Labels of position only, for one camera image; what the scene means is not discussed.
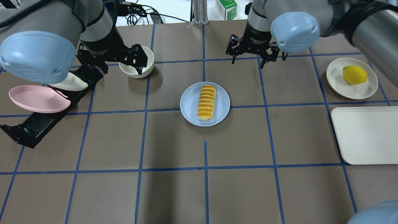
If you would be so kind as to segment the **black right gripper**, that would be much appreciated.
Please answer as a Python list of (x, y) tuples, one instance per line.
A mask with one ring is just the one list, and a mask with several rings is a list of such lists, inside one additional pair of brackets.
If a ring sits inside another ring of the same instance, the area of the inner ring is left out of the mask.
[(259, 31), (251, 26), (245, 27), (243, 36), (239, 38), (232, 34), (228, 40), (226, 55), (231, 56), (232, 65), (236, 57), (245, 53), (259, 55), (261, 57), (260, 69), (268, 62), (276, 62), (280, 49), (272, 38), (270, 31)]

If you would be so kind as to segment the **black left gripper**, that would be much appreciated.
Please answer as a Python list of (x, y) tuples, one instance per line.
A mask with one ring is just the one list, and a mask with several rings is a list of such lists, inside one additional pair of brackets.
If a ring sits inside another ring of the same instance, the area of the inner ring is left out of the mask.
[(106, 62), (117, 62), (134, 67), (137, 74), (142, 75), (148, 61), (142, 45), (134, 44), (127, 47), (125, 44), (105, 44), (104, 46), (108, 48), (94, 51), (80, 43), (77, 58), (83, 65), (99, 67), (104, 75), (108, 74), (109, 70)]

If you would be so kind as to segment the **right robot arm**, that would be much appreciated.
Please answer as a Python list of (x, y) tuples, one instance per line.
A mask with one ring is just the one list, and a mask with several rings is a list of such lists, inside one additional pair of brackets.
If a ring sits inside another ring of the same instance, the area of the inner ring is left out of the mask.
[(226, 54), (250, 53), (263, 63), (278, 53), (313, 46), (320, 37), (343, 34), (385, 75), (397, 76), (397, 6), (381, 0), (254, 0), (243, 37), (231, 35)]

